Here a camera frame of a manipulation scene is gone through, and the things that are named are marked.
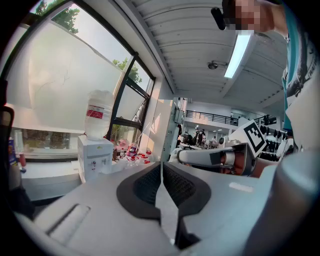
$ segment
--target smoke detector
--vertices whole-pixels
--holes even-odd
[[[218,64],[215,63],[214,61],[211,61],[208,63],[208,68],[211,70],[215,70],[218,67]]]

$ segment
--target bottle label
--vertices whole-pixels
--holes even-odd
[[[98,118],[102,119],[104,116],[104,108],[95,106],[95,105],[88,105],[88,109],[86,111],[86,116],[91,118]]]

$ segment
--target large water jug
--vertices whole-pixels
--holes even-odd
[[[85,134],[91,140],[100,140],[109,130],[114,96],[107,90],[94,90],[89,93],[85,116]]]

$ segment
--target person's neck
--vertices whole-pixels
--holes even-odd
[[[285,15],[285,8],[283,5],[270,5],[273,17],[273,30],[282,35],[283,37],[288,36],[288,27]]]

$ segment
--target black railing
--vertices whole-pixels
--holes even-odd
[[[273,125],[277,123],[277,118],[273,115],[264,115],[262,117],[254,119],[257,125],[260,123],[260,120],[262,125],[266,125],[265,120],[268,120],[268,125]]]
[[[238,126],[238,118],[233,118],[233,117],[219,115],[219,114],[210,114],[210,113],[187,110],[185,117],[219,122],[219,123],[224,123],[232,126]]]

